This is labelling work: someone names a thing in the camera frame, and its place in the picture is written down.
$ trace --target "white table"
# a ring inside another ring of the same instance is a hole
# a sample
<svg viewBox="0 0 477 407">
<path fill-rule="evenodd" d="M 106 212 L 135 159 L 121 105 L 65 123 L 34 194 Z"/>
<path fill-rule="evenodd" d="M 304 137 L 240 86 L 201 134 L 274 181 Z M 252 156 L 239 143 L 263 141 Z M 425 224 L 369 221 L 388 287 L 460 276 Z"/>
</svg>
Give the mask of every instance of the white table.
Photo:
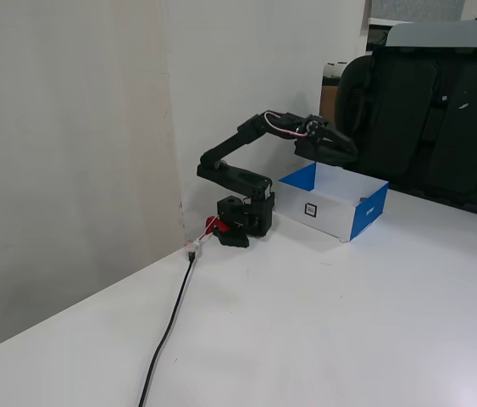
<svg viewBox="0 0 477 407">
<path fill-rule="evenodd" d="M 477 406 L 477 215 L 390 192 L 352 243 L 275 215 L 204 248 L 148 405 Z M 0 345 L 0 406 L 136 406 L 172 254 Z"/>
</svg>

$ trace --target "black robotic arm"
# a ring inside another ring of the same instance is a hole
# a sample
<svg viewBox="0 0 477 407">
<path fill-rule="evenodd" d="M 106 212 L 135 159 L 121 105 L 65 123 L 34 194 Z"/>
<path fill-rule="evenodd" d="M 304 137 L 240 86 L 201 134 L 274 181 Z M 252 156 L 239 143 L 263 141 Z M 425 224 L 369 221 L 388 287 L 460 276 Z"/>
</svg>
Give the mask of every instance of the black robotic arm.
<svg viewBox="0 0 477 407">
<path fill-rule="evenodd" d="M 223 161 L 230 153 L 266 133 L 295 140 L 295 154 L 312 161 L 343 165 L 358 157 L 354 142 L 321 117 L 309 115 L 303 118 L 270 110 L 254 115 L 238 127 L 233 137 L 204 153 L 197 167 L 198 176 L 250 198 L 250 203 L 234 196 L 218 202 L 219 219 L 229 230 L 215 229 L 214 235 L 224 245 L 247 247 L 247 235 L 265 236 L 272 226 L 275 204 L 275 194 L 271 192 L 272 180 Z"/>
</svg>

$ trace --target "open box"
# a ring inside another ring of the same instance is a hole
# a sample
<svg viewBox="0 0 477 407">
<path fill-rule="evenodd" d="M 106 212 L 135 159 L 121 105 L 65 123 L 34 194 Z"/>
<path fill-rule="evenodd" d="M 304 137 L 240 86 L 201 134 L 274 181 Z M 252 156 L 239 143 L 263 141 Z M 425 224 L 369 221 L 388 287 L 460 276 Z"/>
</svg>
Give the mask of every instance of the open box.
<svg viewBox="0 0 477 407">
<path fill-rule="evenodd" d="M 280 179 L 275 211 L 350 242 L 382 213 L 389 183 L 313 163 Z"/>
</svg>

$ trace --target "cable connector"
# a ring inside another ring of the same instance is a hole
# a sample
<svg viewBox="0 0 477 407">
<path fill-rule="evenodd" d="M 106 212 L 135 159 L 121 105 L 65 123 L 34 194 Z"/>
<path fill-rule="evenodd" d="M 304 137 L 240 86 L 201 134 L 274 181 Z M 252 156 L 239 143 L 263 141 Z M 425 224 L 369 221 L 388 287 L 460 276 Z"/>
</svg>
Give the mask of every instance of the cable connector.
<svg viewBox="0 0 477 407">
<path fill-rule="evenodd" d="M 199 239 L 189 242 L 184 247 L 184 255 L 187 260 L 191 261 L 191 257 L 193 259 L 200 259 L 202 254 L 202 244 L 200 243 Z"/>
</svg>

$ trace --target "power cord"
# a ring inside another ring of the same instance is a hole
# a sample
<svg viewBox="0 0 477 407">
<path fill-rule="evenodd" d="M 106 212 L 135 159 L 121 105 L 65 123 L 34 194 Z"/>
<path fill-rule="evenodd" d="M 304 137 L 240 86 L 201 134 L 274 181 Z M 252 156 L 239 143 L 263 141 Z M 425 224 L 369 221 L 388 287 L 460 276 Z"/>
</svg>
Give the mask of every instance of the power cord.
<svg viewBox="0 0 477 407">
<path fill-rule="evenodd" d="M 178 294 L 178 298 L 176 299 L 176 304 L 174 309 L 172 310 L 172 315 L 170 316 L 169 325 L 167 326 L 166 331 L 164 332 L 163 337 L 161 338 L 161 342 L 155 349 L 155 353 L 152 357 L 152 363 L 150 363 L 150 368 L 147 371 L 146 381 L 144 382 L 144 388 L 142 389 L 142 396 L 140 397 L 140 403 L 138 407 L 144 407 L 146 403 L 147 394 L 152 384 L 153 373 L 155 372 L 155 367 L 157 366 L 159 353 L 161 349 L 167 342 L 169 338 L 170 331 L 172 331 L 172 327 L 175 323 L 176 316 L 178 315 L 178 309 L 180 308 L 181 298 L 183 297 L 184 291 L 186 290 L 187 281 L 189 280 L 189 275 L 191 274 L 191 269 L 193 268 L 193 263 L 195 263 L 196 251 L 191 251 L 187 253 L 187 257 L 189 258 L 189 267 L 187 268 L 186 276 L 184 277 L 184 281 L 181 283 L 180 293 Z"/>
</svg>

